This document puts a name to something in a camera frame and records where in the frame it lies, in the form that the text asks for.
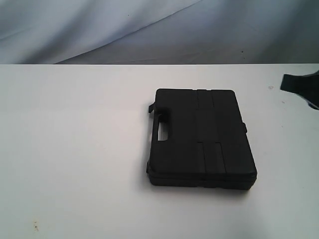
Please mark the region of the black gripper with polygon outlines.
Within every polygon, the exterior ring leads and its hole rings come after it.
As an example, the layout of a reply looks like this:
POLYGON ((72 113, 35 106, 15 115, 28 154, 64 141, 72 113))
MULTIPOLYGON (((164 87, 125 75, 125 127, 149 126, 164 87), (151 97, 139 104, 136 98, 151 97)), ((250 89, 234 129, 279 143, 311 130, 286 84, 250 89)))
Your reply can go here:
POLYGON ((319 72, 309 75, 284 74, 280 90, 293 93, 304 99, 312 109, 319 109, 319 72))

